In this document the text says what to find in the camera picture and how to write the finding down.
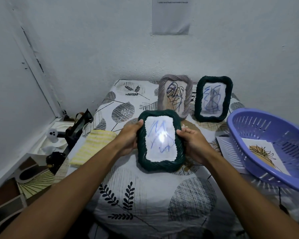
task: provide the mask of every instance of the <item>green rope frame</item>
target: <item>green rope frame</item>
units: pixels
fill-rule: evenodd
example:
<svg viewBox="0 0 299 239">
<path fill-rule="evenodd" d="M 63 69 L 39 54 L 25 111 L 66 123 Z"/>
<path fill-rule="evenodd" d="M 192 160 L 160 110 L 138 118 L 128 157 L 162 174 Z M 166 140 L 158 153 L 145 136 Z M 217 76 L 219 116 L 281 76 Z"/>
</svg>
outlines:
<svg viewBox="0 0 299 239">
<path fill-rule="evenodd" d="M 224 83 L 226 85 L 225 89 L 225 99 L 223 102 L 223 112 L 219 117 L 215 116 L 210 116 L 210 117 L 204 117 L 200 114 L 201 112 L 201 101 L 203 99 L 203 88 L 206 83 Z M 229 77 L 227 76 L 221 76 L 221 77 L 215 77 L 215 76 L 204 76 L 202 77 L 196 88 L 196 100 L 195 100 L 195 111 L 194 111 L 194 116 L 199 122 L 221 122 L 223 121 L 227 114 L 228 114 L 228 109 L 229 109 L 229 104 L 230 104 L 230 99 L 231 99 L 231 91 L 232 91 L 232 81 Z"/>
<path fill-rule="evenodd" d="M 175 161 L 161 161 L 152 162 L 146 159 L 147 148 L 145 144 L 146 129 L 145 122 L 147 117 L 159 117 L 169 116 L 173 118 L 173 125 L 175 128 L 175 145 L 177 149 L 177 157 Z M 167 172 L 175 172 L 185 161 L 185 147 L 181 137 L 176 134 L 177 129 L 182 129 L 180 124 L 180 118 L 177 113 L 173 110 L 164 111 L 144 111 L 140 114 L 138 120 L 143 119 L 144 125 L 137 132 L 137 149 L 138 149 L 138 162 L 147 171 L 165 170 Z"/>
</svg>

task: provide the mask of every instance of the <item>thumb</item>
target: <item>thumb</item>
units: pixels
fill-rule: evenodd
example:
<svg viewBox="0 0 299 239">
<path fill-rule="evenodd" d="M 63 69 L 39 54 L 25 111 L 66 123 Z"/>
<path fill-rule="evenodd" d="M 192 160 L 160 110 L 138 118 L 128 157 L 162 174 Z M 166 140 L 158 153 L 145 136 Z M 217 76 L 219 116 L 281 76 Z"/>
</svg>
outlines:
<svg viewBox="0 0 299 239">
<path fill-rule="evenodd" d="M 182 130 L 177 129 L 176 130 L 177 135 L 184 138 L 186 141 L 189 141 L 191 138 L 191 134 Z"/>
<path fill-rule="evenodd" d="M 135 131 L 138 131 L 144 124 L 144 121 L 143 119 L 139 120 L 135 125 L 134 125 L 134 128 L 135 128 Z"/>
</svg>

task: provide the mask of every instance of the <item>forearm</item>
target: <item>forearm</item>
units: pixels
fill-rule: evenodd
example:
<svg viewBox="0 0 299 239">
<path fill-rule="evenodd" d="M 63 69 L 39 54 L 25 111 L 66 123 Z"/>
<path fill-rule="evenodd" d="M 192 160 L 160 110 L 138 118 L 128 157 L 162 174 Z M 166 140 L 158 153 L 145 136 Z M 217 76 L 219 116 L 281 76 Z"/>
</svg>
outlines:
<svg viewBox="0 0 299 239">
<path fill-rule="evenodd" d="M 297 238 L 299 225 L 253 188 L 219 154 L 205 155 L 211 172 L 251 238 Z"/>
<path fill-rule="evenodd" d="M 0 238 L 63 238 L 118 158 L 111 142 L 24 210 Z"/>
</svg>

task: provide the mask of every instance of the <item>blue scribble drawing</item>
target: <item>blue scribble drawing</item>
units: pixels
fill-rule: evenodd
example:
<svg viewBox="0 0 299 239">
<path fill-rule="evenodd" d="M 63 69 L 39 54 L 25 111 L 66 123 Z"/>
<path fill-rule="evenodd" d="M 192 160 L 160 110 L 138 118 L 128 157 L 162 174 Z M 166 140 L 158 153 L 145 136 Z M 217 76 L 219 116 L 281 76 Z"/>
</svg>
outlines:
<svg viewBox="0 0 299 239">
<path fill-rule="evenodd" d="M 159 120 L 155 120 L 153 122 L 147 137 L 155 133 L 155 138 L 152 141 L 151 149 L 153 148 L 154 144 L 158 144 L 158 148 L 161 153 L 163 153 L 164 151 L 169 152 L 171 147 L 174 146 L 175 141 L 171 138 L 170 135 L 168 135 L 165 125 L 166 121 L 163 120 L 161 124 L 159 124 L 159 122 Z"/>
<path fill-rule="evenodd" d="M 219 110 L 219 101 L 221 98 L 220 95 L 220 85 L 215 86 L 214 88 L 208 86 L 204 89 L 204 110 L 203 113 L 206 114 L 215 114 Z"/>
<path fill-rule="evenodd" d="M 180 105 L 183 103 L 183 93 L 184 87 L 178 87 L 176 82 L 171 83 L 166 90 L 167 98 L 169 99 L 167 101 L 167 109 L 172 108 L 174 111 L 178 109 L 179 112 Z"/>
</svg>

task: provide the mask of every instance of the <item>towel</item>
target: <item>towel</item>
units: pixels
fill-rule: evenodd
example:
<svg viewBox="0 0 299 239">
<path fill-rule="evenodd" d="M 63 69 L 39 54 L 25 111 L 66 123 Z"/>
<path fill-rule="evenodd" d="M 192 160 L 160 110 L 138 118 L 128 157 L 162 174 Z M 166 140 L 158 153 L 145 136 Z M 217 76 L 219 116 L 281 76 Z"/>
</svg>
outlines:
<svg viewBox="0 0 299 239">
<path fill-rule="evenodd" d="M 82 147 L 70 161 L 70 164 L 74 167 L 80 167 L 91 157 L 93 157 L 98 151 L 109 144 L 115 137 L 115 132 L 92 130 L 86 137 L 86 140 Z"/>
</svg>

